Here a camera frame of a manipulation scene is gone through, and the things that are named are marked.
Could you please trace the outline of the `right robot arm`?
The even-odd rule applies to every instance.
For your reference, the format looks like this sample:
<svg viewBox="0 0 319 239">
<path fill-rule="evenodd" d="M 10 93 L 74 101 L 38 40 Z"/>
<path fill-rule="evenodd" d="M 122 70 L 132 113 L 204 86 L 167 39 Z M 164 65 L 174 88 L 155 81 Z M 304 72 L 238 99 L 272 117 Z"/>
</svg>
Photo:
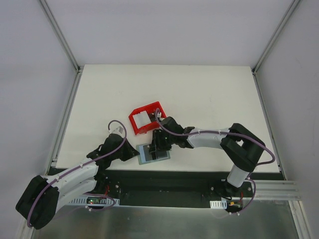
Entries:
<svg viewBox="0 0 319 239">
<path fill-rule="evenodd" d="M 193 126 L 183 128 L 174 118 L 167 117 L 160 122 L 160 129 L 153 131 L 149 153 L 169 151 L 174 144 L 180 148 L 224 150 L 233 162 L 224 184 L 225 193 L 232 197 L 242 191 L 243 182 L 254 171 L 265 150 L 264 142 L 239 123 L 217 131 Z"/>
</svg>

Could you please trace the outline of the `dark card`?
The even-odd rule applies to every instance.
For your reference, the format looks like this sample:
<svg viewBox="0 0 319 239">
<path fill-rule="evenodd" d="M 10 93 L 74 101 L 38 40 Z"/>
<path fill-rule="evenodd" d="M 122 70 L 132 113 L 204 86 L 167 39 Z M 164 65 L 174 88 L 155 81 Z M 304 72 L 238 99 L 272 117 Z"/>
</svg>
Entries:
<svg viewBox="0 0 319 239">
<path fill-rule="evenodd" d="M 169 151 L 157 152 L 157 158 L 160 159 L 160 160 L 162 160 L 162 159 L 170 159 Z"/>
<path fill-rule="evenodd" d="M 154 152 L 150 152 L 150 147 L 148 145 L 144 145 L 143 150 L 144 150 L 145 162 L 151 162 L 157 158 Z"/>
</svg>

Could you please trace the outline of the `green leather card holder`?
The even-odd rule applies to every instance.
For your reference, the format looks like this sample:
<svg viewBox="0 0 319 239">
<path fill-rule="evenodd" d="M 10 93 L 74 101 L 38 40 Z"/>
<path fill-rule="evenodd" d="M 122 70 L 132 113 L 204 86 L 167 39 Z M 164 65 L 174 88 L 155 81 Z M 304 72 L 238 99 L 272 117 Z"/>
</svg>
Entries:
<svg viewBox="0 0 319 239">
<path fill-rule="evenodd" d="M 156 158 L 155 160 L 151 161 L 151 162 L 145 162 L 144 161 L 144 150 L 143 150 L 143 146 L 144 145 L 148 145 L 150 147 L 150 144 L 141 144 L 141 145 L 137 145 L 137 151 L 140 153 L 138 155 L 138 161 L 139 161 L 139 165 L 143 165 L 143 164 L 148 164 L 148 163 L 154 163 L 154 162 L 159 162 L 159 161 L 163 161 L 163 160 L 168 160 L 168 159 L 158 159 Z"/>
</svg>

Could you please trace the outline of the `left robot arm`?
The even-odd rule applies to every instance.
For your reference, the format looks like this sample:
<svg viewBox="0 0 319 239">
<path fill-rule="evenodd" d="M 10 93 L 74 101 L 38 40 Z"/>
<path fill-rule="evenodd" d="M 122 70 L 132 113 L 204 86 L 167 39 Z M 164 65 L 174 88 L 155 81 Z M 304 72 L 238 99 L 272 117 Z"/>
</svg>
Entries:
<svg viewBox="0 0 319 239">
<path fill-rule="evenodd" d="M 27 226 L 41 229 L 63 206 L 85 193 L 105 194 L 106 170 L 114 160 L 123 162 L 139 155 L 126 138 L 112 133 L 73 168 L 31 179 L 15 209 Z"/>
</svg>

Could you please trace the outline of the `red plastic card bin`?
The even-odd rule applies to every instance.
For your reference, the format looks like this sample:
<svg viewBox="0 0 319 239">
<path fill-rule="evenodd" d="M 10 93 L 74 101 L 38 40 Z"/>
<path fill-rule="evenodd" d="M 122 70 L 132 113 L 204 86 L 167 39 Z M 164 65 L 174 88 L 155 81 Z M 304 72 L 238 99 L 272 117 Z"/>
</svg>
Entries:
<svg viewBox="0 0 319 239">
<path fill-rule="evenodd" d="M 159 116 L 165 118 L 166 114 L 159 101 L 134 109 L 129 115 L 129 121 L 135 135 L 147 133 L 159 127 L 156 121 L 156 109 L 159 109 Z"/>
</svg>

